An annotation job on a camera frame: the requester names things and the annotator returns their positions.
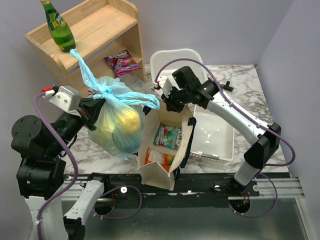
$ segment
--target bottle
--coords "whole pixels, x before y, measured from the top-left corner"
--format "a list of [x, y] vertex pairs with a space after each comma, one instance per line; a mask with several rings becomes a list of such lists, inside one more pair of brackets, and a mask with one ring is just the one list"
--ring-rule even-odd
[[40, 0], [40, 2], [44, 7], [49, 31], [55, 44], [66, 53], [70, 52], [71, 49], [75, 49], [76, 42], [70, 27], [52, 6], [51, 0]]

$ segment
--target beige shopping bag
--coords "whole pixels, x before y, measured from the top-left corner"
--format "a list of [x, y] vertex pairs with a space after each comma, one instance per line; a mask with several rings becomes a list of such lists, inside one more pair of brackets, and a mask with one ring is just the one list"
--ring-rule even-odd
[[[160, 123], [181, 127], [182, 140], [178, 150], [166, 146], [153, 145], [153, 141]], [[188, 106], [180, 112], [167, 111], [166, 104], [161, 101], [160, 110], [150, 110], [145, 116], [145, 126], [142, 131], [142, 145], [139, 149], [137, 162], [142, 184], [155, 186], [158, 188], [173, 190], [175, 186], [175, 176], [179, 166], [184, 167], [187, 163], [196, 119]], [[162, 154], [173, 155], [174, 160], [169, 172], [167, 172], [158, 162], [145, 164], [148, 148]]]

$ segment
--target white plastic basket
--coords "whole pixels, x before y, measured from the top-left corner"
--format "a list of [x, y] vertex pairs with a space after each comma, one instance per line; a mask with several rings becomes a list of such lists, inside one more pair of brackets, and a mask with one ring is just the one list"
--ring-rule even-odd
[[[157, 51], [150, 58], [152, 81], [155, 80], [159, 70], [165, 64], [181, 58], [194, 59], [202, 63], [199, 53], [192, 49]], [[191, 61], [174, 62], [167, 66], [160, 76], [168, 77], [172, 85], [179, 88], [172, 77], [172, 73], [184, 66], [189, 66], [201, 83], [208, 80], [205, 69]], [[196, 106], [193, 115], [197, 123], [194, 129], [190, 156], [220, 163], [232, 161], [234, 158], [235, 129], [218, 115], [201, 107]]]

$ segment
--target shelf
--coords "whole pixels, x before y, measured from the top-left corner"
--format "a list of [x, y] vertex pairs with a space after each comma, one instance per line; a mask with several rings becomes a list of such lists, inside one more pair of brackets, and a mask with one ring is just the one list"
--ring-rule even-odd
[[[86, 59], [137, 23], [137, 19], [111, 5], [105, 5], [70, 25], [70, 28], [74, 35], [77, 52], [83, 59]], [[67, 71], [78, 64], [78, 60], [70, 53], [62, 52], [52, 38], [41, 45], [47, 54], [58, 57]]]
[[[104, 60], [105, 57], [108, 57], [110, 55], [114, 55], [117, 53], [122, 52], [126, 48], [119, 45], [118, 43], [113, 43], [110, 46], [107, 46], [107, 48], [103, 51], [101, 51], [99, 54], [94, 56], [91, 60], [85, 61], [87, 66], [92, 71], [93, 75], [96, 79], [104, 77], [104, 76], [111, 76], [115, 78], [114, 71], [110, 68], [109, 64], [106, 60]], [[142, 61], [142, 58], [133, 52], [130, 52], [133, 59], [139, 64]], [[84, 96], [86, 92], [88, 91], [88, 87], [85, 86], [83, 81], [79, 81], [79, 79], [82, 80], [82, 75], [79, 67], [75, 69], [72, 73], [70, 73], [71, 82], [74, 84], [76, 89], [79, 89], [82, 95]]]

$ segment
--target orange package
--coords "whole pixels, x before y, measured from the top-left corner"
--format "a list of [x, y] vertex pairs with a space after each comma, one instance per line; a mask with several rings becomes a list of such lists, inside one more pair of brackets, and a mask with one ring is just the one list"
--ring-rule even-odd
[[145, 155], [144, 164], [149, 164], [153, 162], [159, 163], [167, 172], [169, 172], [172, 162], [174, 161], [175, 156], [160, 153], [155, 150], [148, 148]]

